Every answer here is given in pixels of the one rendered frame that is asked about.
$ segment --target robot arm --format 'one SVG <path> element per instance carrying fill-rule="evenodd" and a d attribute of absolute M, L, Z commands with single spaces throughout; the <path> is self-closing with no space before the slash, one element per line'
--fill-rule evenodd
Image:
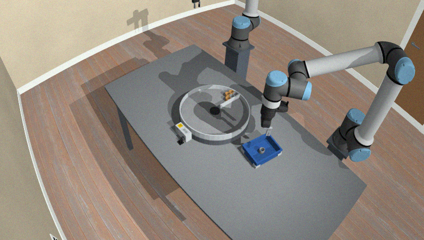
<path fill-rule="evenodd" d="M 320 57 L 308 61 L 294 59 L 288 64 L 287 77 L 281 71 L 271 71 L 267 78 L 262 97 L 261 126 L 269 128 L 271 120 L 281 106 L 281 97 L 308 100 L 312 84 L 306 79 L 379 62 L 388 64 L 386 75 L 365 115 L 358 109 L 351 109 L 343 123 L 329 138 L 329 149 L 339 159 L 350 157 L 352 161 L 366 160 L 370 146 L 393 102 L 402 89 L 415 75 L 411 59 L 398 45 L 379 41 L 374 46 Z"/>

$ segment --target door handle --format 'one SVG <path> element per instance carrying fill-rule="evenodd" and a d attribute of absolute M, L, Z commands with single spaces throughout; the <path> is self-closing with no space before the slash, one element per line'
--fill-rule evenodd
<path fill-rule="evenodd" d="M 412 46 L 416 47 L 417 49 L 420 49 L 417 45 L 415 45 L 415 42 L 411 42 Z"/>

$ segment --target wooden floor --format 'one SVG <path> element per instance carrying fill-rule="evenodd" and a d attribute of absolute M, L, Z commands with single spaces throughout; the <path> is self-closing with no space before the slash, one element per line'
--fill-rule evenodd
<path fill-rule="evenodd" d="M 225 6 L 140 33 L 21 95 L 35 160 L 68 240 L 229 239 L 131 127 L 128 150 L 104 85 L 192 44 L 224 62 L 222 43 L 242 11 Z M 261 91 L 270 71 L 287 74 L 290 60 L 323 56 L 264 19 L 249 40 L 247 80 Z M 327 146 L 348 110 L 366 113 L 375 94 L 346 71 L 309 80 L 311 98 L 289 100 L 288 114 Z M 367 187 L 330 239 L 424 239 L 424 135 L 391 109 L 371 150 L 366 161 L 344 160 Z"/>

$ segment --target blue joint cap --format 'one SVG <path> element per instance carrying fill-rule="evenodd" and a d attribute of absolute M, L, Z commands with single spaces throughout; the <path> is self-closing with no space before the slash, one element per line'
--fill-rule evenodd
<path fill-rule="evenodd" d="M 296 62 L 296 61 L 300 61 L 300 60 L 299 59 L 293 59 L 293 60 L 289 61 L 288 62 L 288 65 L 287 65 L 287 68 L 290 67 L 290 64 L 292 64 L 293 62 Z"/>
<path fill-rule="evenodd" d="M 268 86 L 280 87 L 287 83 L 287 75 L 282 71 L 274 70 L 268 73 L 265 82 Z"/>
<path fill-rule="evenodd" d="M 236 29 L 247 29 L 251 25 L 251 20 L 245 16 L 236 16 L 232 19 L 232 25 Z"/>
<path fill-rule="evenodd" d="M 409 57 L 404 56 L 397 61 L 396 66 L 394 67 L 394 76 L 402 85 L 412 81 L 415 76 L 415 67 Z"/>
<path fill-rule="evenodd" d="M 348 112 L 347 112 L 347 114 L 346 114 L 346 116 L 352 121 L 352 122 L 355 122 L 355 123 L 357 123 L 357 124 L 359 124 L 359 125 L 361 125 L 362 124 L 362 121 L 364 120 L 364 118 L 365 118 L 365 113 L 363 113 L 361 110 L 359 110 L 359 109 L 356 109 L 356 108 L 352 108 L 352 109 L 350 109 Z"/>
<path fill-rule="evenodd" d="M 362 162 L 371 156 L 371 150 L 368 148 L 358 148 L 349 152 L 350 160 Z"/>
<path fill-rule="evenodd" d="M 312 93 L 312 83 L 307 82 L 305 91 L 303 92 L 302 100 L 308 100 L 311 97 Z"/>

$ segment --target brown door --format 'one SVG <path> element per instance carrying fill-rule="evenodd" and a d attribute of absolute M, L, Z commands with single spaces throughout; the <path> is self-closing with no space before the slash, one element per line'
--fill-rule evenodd
<path fill-rule="evenodd" d="M 421 14 L 404 50 L 415 66 L 415 76 L 402 87 L 394 102 L 424 125 L 424 14 Z"/>

